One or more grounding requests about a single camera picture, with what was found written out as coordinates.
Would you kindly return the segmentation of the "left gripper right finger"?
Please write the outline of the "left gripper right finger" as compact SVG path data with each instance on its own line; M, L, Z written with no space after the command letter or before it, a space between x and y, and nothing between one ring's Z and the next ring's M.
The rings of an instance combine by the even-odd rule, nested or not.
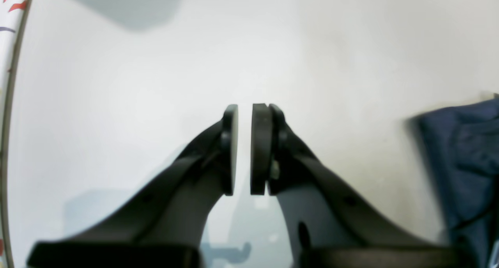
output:
M458 246L429 243L384 217L320 162L275 104L254 104L251 194L278 199L297 268L470 268Z

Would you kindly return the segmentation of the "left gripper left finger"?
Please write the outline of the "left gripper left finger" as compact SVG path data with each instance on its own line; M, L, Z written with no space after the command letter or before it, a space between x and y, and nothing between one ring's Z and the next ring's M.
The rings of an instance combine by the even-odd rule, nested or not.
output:
M37 242L30 268L203 268L207 217L234 193L238 106L195 137L118 210L72 237Z

